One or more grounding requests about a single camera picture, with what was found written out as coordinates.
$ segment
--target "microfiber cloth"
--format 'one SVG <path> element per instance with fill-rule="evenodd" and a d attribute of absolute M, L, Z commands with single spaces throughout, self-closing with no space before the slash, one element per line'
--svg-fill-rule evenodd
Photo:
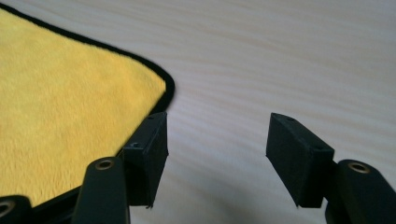
<path fill-rule="evenodd" d="M 78 187 L 173 87 L 144 58 L 0 4 L 0 196 L 38 205 Z"/>

